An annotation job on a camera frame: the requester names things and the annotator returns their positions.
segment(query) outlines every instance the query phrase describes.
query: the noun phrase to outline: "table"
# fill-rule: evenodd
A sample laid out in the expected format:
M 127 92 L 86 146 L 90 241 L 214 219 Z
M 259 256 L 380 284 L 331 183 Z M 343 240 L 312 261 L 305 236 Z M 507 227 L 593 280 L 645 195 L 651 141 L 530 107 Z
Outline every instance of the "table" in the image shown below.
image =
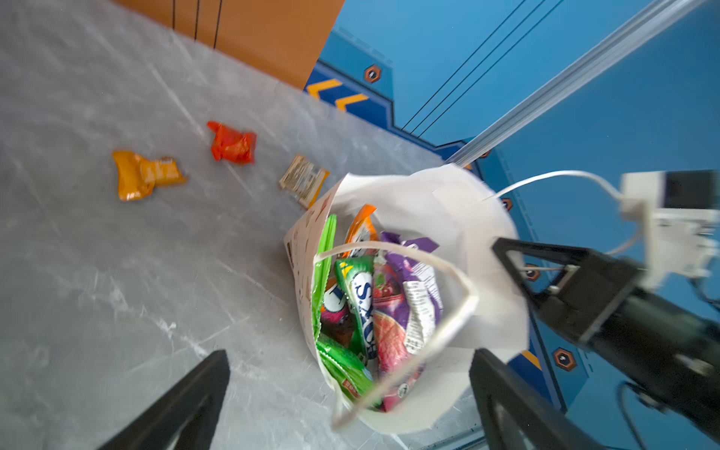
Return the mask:
M 326 187 L 440 158 L 103 1 L 4 2 L 0 86 L 4 446 L 96 448 L 216 348 L 214 449 L 417 449 L 479 423 L 468 392 L 422 433 L 333 433 L 282 247 L 296 153 Z M 256 163 L 215 162 L 207 120 L 256 131 Z M 116 148 L 188 182 L 123 203 Z

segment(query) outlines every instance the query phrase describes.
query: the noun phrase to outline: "yellow arrow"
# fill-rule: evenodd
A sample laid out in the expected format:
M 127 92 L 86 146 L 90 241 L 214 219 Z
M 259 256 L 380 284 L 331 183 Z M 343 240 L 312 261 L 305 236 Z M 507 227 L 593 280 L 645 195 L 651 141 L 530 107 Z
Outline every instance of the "yellow arrow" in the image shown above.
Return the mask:
M 347 112 L 347 110 L 348 110 L 348 109 L 347 109 L 347 105 L 349 105 L 350 103 L 362 102 L 362 101 L 367 100 L 367 99 L 369 99 L 369 98 L 370 98 L 370 97 L 368 97 L 368 96 L 365 95 L 365 94 L 351 95 L 351 96 L 349 96 L 349 97 L 343 97 L 342 99 L 337 99 L 337 100 L 335 100 L 335 106 L 336 106 L 339 110 L 341 110 L 341 111 L 346 111 L 346 112 Z
M 525 357 L 528 359 L 528 361 L 530 361 L 531 363 L 533 363 L 533 365 L 534 365 L 535 367 L 537 367 L 538 369 L 542 370 L 542 367 L 540 367 L 540 360 L 538 359 L 537 356 L 533 355 L 532 353 L 530 353 L 530 352 L 527 351 L 527 350 L 523 350 L 523 353 L 522 353 L 522 354 L 523 354 L 523 356 L 525 356 Z
M 321 81 L 320 83 L 315 84 L 308 84 L 307 85 L 307 93 L 310 94 L 310 96 L 315 97 L 316 99 L 320 100 L 320 94 L 318 92 L 325 91 L 326 89 L 332 89 L 336 88 L 338 86 L 342 86 L 343 84 L 333 79 Z

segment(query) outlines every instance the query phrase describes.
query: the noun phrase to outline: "metal strip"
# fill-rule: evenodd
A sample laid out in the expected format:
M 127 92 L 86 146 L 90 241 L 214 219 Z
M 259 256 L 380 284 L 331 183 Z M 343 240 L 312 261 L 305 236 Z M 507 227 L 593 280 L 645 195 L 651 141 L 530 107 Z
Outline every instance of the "metal strip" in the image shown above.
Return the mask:
M 705 0 L 655 0 L 448 158 L 465 167 L 592 81 Z

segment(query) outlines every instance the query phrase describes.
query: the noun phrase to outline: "orange hexagon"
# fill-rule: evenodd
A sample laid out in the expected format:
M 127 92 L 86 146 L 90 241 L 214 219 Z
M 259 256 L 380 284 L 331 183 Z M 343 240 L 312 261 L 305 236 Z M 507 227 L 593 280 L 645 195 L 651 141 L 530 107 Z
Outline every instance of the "orange hexagon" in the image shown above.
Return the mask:
M 372 65 L 365 69 L 365 81 L 368 83 L 374 83 L 375 81 L 380 80 L 380 76 L 382 75 L 382 69 L 376 65 Z
M 560 369 L 570 372 L 577 367 L 575 356 L 571 351 L 565 350 L 564 348 L 558 348 L 553 354 L 552 358 L 555 360 L 555 365 Z
M 537 267 L 537 265 L 536 264 L 525 264 L 525 267 Z M 536 281 L 538 281 L 538 278 L 540 278 L 540 271 L 539 270 L 528 270 L 525 272 L 525 277 L 531 282 L 536 282 Z

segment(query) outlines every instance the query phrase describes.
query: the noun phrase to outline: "logo on wrapper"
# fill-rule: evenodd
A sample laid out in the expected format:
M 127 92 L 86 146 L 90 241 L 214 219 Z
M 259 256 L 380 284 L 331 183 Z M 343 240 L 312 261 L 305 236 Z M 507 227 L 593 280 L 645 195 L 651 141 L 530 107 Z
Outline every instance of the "logo on wrapper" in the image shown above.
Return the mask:
M 358 315 L 362 322 L 362 334 L 368 359 L 377 357 L 377 345 L 373 339 L 372 326 L 372 274 L 359 272 L 351 281 L 353 296 L 357 299 Z

